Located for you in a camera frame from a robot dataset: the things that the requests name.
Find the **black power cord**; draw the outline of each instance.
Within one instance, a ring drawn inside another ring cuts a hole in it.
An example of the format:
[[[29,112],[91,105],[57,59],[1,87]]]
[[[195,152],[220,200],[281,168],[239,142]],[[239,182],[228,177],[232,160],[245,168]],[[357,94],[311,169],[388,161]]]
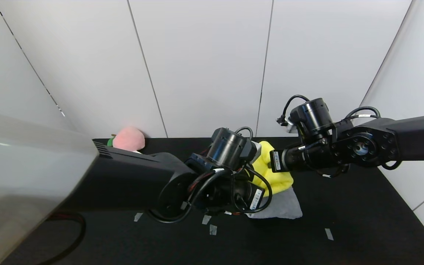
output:
[[[380,116],[360,114],[360,115],[349,116],[347,118],[342,119],[340,122],[349,121],[349,120],[356,119],[356,118],[376,118],[376,119],[379,119]]]
[[[398,160],[398,161],[395,161],[395,164],[393,164],[392,166],[389,166],[387,163],[383,163],[382,167],[387,169],[387,170],[394,170],[394,169],[398,168],[400,166],[400,164],[402,164],[402,161]]]
[[[353,116],[353,114],[355,114],[356,112],[358,112],[360,110],[365,110],[365,109],[374,111],[375,115],[377,116],[376,118],[381,117],[381,113],[375,107],[365,106],[365,107],[357,107],[356,109],[352,110],[351,112],[348,113],[348,115],[346,115],[345,119]]]
[[[194,190],[192,191],[192,193],[190,195],[190,198],[187,201],[187,209],[177,218],[174,218],[174,219],[162,218],[162,217],[158,216],[156,213],[153,213],[152,210],[147,210],[146,214],[148,216],[150,216],[151,218],[153,218],[155,221],[158,221],[160,223],[179,223],[179,222],[181,222],[182,220],[184,220],[189,215],[189,213],[191,212],[192,206],[194,205],[194,203],[197,200],[197,198],[199,197],[199,195],[205,190],[205,188],[207,188],[207,186],[209,186],[210,183],[214,182],[214,180],[216,180],[219,176],[222,176],[226,173],[230,173],[230,171],[223,169],[223,168],[215,169],[215,173],[210,178],[208,178],[206,181],[204,181],[204,184],[202,184],[202,186],[199,188],[199,190],[196,193],[195,193],[195,189],[197,188],[197,186],[195,186]]]
[[[293,95],[293,96],[291,96],[291,98],[287,101],[286,106],[284,107],[284,110],[282,111],[282,115],[286,116],[286,112],[287,112],[287,108],[289,107],[289,104],[291,104],[291,101],[292,101],[293,99],[296,99],[296,98],[300,98],[300,99],[303,99],[303,100],[305,100],[305,101],[310,101],[310,99],[308,99],[308,97],[305,97],[305,96],[303,96],[303,95]]]
[[[308,99],[308,97],[305,97],[303,95],[293,95],[293,96],[291,96],[291,98],[287,101],[286,106],[284,107],[284,110],[282,111],[281,117],[279,117],[276,120],[276,122],[278,122],[278,124],[280,124],[281,126],[287,126],[287,122],[286,122],[287,108],[289,107],[289,104],[291,104],[291,101],[293,99],[296,99],[296,98],[300,98],[300,99],[303,99],[305,101],[310,101],[310,99]]]
[[[84,219],[83,215],[79,214],[79,213],[54,213],[52,214],[47,220],[48,221],[74,221],[76,223],[79,223],[81,225],[81,231],[78,235],[78,238],[76,238],[76,240],[65,250],[63,250],[60,254],[56,255],[55,257],[46,260],[42,263],[39,263],[38,265],[50,265],[53,264],[63,258],[65,258],[66,256],[68,256],[70,253],[73,252],[73,250],[75,250],[80,243],[83,241],[84,238],[84,234],[86,233],[86,220]]]
[[[250,127],[247,127],[247,126],[241,127],[239,129],[237,129],[237,131],[235,131],[235,133],[239,133],[240,131],[243,131],[243,130],[249,131],[249,133],[250,133],[250,140],[253,139],[253,130]]]
[[[230,194],[231,194],[231,200],[232,200],[232,204],[233,206],[239,210],[240,213],[258,213],[264,209],[266,209],[272,200],[272,188],[271,188],[271,184],[269,184],[269,182],[266,180],[266,178],[264,176],[262,176],[261,174],[259,174],[257,171],[255,171],[250,165],[246,165],[246,170],[248,170],[249,172],[251,172],[252,174],[254,174],[255,176],[257,176],[259,179],[261,179],[264,184],[266,185],[266,188],[268,188],[268,192],[269,192],[269,196],[268,196],[268,200],[264,203],[263,206],[256,208],[254,210],[250,210],[250,209],[242,209],[241,207],[237,206],[237,202],[235,200],[235,177],[234,175],[232,175],[232,179],[231,179],[231,185],[230,185]]]

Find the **peach plush toy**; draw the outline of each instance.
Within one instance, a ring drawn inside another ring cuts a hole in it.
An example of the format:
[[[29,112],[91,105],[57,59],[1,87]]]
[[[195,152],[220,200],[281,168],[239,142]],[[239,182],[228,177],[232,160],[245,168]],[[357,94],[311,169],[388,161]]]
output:
[[[145,136],[135,127],[125,127],[114,136],[112,146],[122,150],[137,152],[145,147]]]

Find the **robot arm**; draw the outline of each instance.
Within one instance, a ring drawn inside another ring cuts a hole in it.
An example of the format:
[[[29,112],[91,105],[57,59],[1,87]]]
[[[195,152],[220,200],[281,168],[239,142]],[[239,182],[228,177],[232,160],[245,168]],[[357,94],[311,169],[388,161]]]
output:
[[[375,114],[354,116],[362,109]],[[353,126],[351,120],[358,117],[375,119]],[[278,122],[297,130],[302,144],[271,151],[274,172],[339,167],[337,174],[340,174],[347,171],[350,164],[392,170],[402,161],[424,160],[424,116],[395,121],[381,118],[373,107],[360,107],[342,121],[333,123],[320,98],[307,100],[293,109],[284,122],[282,116]],[[388,166],[389,161],[396,162]]]
[[[259,144],[239,130],[217,129],[207,154],[192,154],[185,163],[169,153],[143,155],[94,144],[98,159],[59,210],[143,209],[162,223],[176,223],[193,205],[213,215],[258,212],[271,202],[271,186],[250,168],[261,154]],[[251,183],[253,175],[270,190],[262,208],[252,206],[264,195],[262,188]]]

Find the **yellow cloth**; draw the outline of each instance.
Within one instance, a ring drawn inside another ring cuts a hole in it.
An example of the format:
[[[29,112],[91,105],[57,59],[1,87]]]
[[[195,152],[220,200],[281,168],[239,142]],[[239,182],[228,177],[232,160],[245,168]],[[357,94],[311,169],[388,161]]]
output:
[[[294,183],[294,179],[292,178],[291,173],[273,173],[273,171],[268,168],[268,164],[271,162],[269,152],[274,150],[274,148],[266,141],[262,141],[260,142],[260,144],[261,155],[253,163],[254,170],[264,176],[264,178],[269,182],[269,184],[271,184],[272,194],[287,190],[292,186],[292,183]],[[269,196],[268,188],[266,188],[266,184],[264,184],[261,179],[255,176],[253,178],[253,183],[265,189],[265,197]]]

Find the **barcode label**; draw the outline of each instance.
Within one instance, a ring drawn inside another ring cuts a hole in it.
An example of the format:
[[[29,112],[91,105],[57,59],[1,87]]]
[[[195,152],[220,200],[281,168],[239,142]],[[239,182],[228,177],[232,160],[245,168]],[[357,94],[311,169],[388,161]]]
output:
[[[281,170],[281,163],[279,162],[279,152],[273,152],[274,156],[274,165],[276,166],[276,170]]]
[[[251,210],[256,209],[256,207],[258,206],[259,198],[261,198],[261,193],[263,193],[263,191],[261,190],[256,190],[256,192],[254,193],[254,198],[250,206]]]

